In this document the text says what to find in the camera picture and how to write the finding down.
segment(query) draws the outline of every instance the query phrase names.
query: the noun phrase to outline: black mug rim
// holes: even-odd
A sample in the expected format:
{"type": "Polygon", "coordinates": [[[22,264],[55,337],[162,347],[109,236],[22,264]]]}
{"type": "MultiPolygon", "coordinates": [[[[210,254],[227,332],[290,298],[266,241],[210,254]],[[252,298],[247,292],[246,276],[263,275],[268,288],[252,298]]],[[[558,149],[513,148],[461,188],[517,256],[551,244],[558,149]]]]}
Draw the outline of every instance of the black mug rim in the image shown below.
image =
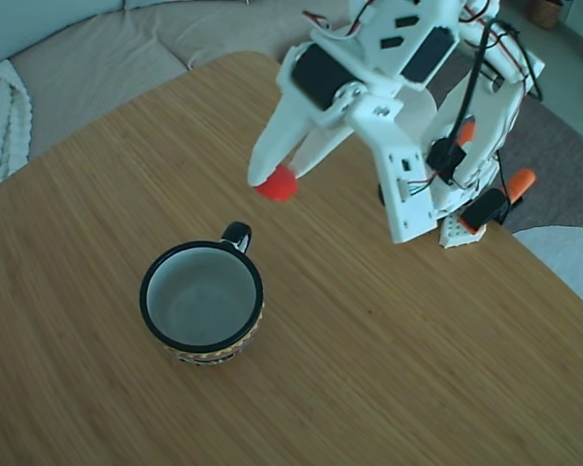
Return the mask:
{"type": "Polygon", "coordinates": [[[246,254],[241,252],[240,250],[236,249],[234,245],[225,240],[220,242],[215,241],[191,241],[189,243],[183,243],[182,245],[178,245],[174,248],[171,248],[160,257],[158,257],[154,263],[149,267],[140,287],[140,311],[143,316],[143,320],[147,324],[149,330],[167,347],[172,348],[173,350],[179,350],[183,352],[191,352],[195,354],[205,354],[209,352],[217,352],[221,350],[226,350],[229,347],[233,346],[237,342],[239,342],[246,334],[248,334],[251,329],[257,323],[259,316],[261,314],[261,308],[263,306],[263,283],[261,281],[261,276],[259,275],[259,271],[257,267],[253,263],[251,259],[249,259],[246,254]],[[255,306],[253,307],[253,311],[247,322],[240,328],[236,333],[232,336],[223,340],[219,343],[213,343],[211,345],[187,345],[185,343],[177,342],[169,337],[167,337],[164,333],[162,333],[157,326],[154,324],[151,314],[149,312],[149,306],[147,305],[147,296],[149,293],[149,286],[151,284],[152,278],[154,277],[155,272],[157,269],[170,259],[172,256],[176,255],[179,252],[184,250],[193,250],[197,248],[209,248],[214,250],[223,250],[228,252],[235,257],[237,257],[242,263],[246,266],[246,268],[251,273],[251,277],[253,277],[253,282],[255,283],[255,306]]]}

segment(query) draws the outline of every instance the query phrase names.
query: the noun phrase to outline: red ball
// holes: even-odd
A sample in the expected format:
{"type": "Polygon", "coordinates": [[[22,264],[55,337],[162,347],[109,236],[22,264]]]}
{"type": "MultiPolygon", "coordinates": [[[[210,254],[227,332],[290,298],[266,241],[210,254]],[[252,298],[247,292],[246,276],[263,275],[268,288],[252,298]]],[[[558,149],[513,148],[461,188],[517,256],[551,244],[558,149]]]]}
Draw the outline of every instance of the red ball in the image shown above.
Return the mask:
{"type": "Polygon", "coordinates": [[[287,201],[298,191],[295,173],[285,165],[279,165],[264,184],[256,187],[259,194],[273,201],[287,201]]]}

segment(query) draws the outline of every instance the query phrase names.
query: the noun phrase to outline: white 3d-printed part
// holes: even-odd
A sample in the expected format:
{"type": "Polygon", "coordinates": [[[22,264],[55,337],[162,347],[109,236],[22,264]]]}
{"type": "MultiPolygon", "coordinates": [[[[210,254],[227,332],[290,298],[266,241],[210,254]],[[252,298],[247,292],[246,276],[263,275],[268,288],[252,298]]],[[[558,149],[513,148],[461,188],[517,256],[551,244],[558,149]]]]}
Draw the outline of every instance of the white 3d-printed part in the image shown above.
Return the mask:
{"type": "Polygon", "coordinates": [[[443,248],[453,248],[455,246],[477,243],[482,239],[484,233],[486,233],[486,225],[484,225],[479,229],[477,234],[471,235],[458,221],[461,212],[454,212],[450,216],[446,216],[443,220],[443,225],[440,230],[440,246],[443,248]]]}

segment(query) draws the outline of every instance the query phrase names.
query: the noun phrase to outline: beige sofa cushion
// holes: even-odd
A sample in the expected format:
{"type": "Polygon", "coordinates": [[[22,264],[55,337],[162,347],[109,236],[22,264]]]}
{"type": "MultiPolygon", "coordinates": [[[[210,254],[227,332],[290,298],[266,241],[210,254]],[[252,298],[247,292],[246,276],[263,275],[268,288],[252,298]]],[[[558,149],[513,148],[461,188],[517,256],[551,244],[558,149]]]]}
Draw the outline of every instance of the beige sofa cushion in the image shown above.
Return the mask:
{"type": "Polygon", "coordinates": [[[189,67],[227,53],[254,50],[281,59],[289,47],[308,38],[302,10],[348,22],[347,0],[197,1],[133,10],[134,22],[189,67]]]}
{"type": "Polygon", "coordinates": [[[119,10],[122,0],[0,0],[0,60],[87,17],[119,10]]]}
{"type": "Polygon", "coordinates": [[[32,98],[31,158],[187,70],[124,13],[71,26],[12,62],[32,98]]]}

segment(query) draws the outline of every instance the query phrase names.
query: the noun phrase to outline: patterned mug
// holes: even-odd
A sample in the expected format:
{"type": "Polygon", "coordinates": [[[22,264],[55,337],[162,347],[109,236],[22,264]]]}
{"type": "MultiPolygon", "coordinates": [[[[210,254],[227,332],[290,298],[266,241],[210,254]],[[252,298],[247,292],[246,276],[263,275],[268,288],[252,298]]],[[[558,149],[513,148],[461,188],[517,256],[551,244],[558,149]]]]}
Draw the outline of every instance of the patterned mug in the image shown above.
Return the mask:
{"type": "Polygon", "coordinates": [[[246,256],[251,227],[231,223],[218,242],[176,246],[149,268],[140,309],[150,331],[182,361],[225,362],[255,337],[263,284],[246,256]]]}

